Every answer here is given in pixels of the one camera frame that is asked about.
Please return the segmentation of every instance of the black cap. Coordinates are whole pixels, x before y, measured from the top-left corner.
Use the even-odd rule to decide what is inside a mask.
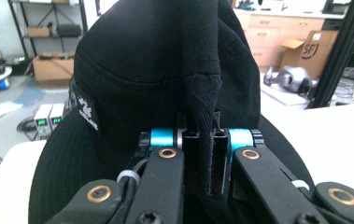
[[[215,110],[221,127],[258,128],[259,69],[225,0],[120,0],[79,42],[74,78],[82,107],[45,145],[31,190],[32,223],[53,217],[86,183],[116,179],[139,134],[176,128],[180,110],[201,133],[204,200],[211,196]]]

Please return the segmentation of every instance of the cable tie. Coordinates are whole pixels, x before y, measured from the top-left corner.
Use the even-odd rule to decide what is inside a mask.
[[[305,188],[307,190],[310,190],[310,187],[303,181],[303,180],[293,180],[291,182],[295,188],[300,189],[300,188]]]
[[[141,181],[141,177],[139,177],[139,174],[137,174],[136,172],[134,172],[132,170],[123,170],[120,172],[117,182],[119,183],[121,178],[124,176],[133,178],[136,182],[136,185],[139,185],[139,182]]]

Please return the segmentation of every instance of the teal clamp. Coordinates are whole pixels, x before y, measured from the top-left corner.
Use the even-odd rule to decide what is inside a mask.
[[[174,130],[168,128],[155,128],[150,133],[149,152],[155,147],[171,147],[174,145]]]
[[[254,147],[254,141],[249,129],[229,129],[229,135],[232,148],[230,163],[232,163],[235,150],[240,147]]]

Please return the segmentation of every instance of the embroidered logo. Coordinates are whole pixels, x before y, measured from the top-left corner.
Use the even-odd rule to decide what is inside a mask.
[[[99,133],[99,122],[95,110],[95,101],[92,100],[84,91],[74,86],[75,95],[78,100],[79,114]]]

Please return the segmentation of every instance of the white table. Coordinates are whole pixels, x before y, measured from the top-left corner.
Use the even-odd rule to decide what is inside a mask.
[[[354,105],[266,116],[296,148],[314,182],[354,188]],[[13,147],[0,165],[0,223],[27,223],[35,166],[45,141]]]

